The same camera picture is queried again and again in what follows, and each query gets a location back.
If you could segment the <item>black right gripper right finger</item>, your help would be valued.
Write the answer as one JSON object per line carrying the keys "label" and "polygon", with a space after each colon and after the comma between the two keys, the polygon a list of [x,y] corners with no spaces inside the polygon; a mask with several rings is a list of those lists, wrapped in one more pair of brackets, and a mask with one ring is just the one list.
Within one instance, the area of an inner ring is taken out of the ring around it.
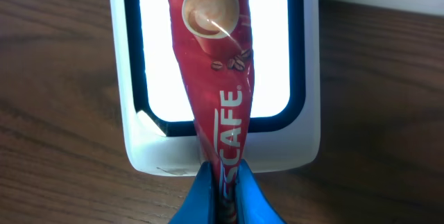
{"label": "black right gripper right finger", "polygon": [[246,160],[239,165],[234,192],[238,224],[286,224],[264,196]]}

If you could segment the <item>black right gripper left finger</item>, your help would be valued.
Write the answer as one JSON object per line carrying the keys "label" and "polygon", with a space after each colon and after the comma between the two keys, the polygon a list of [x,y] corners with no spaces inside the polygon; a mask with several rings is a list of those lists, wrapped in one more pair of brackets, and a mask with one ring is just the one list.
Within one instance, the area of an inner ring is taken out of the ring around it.
{"label": "black right gripper left finger", "polygon": [[216,193],[212,165],[204,162],[185,201],[169,224],[215,224]]}

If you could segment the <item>orange stick sachet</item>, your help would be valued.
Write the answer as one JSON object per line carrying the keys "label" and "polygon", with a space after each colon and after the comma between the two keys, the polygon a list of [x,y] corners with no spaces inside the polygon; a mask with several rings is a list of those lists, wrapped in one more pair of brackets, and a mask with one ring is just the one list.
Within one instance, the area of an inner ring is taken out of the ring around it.
{"label": "orange stick sachet", "polygon": [[254,92],[249,0],[168,0],[173,52],[216,183],[216,217],[237,223],[234,185]]}

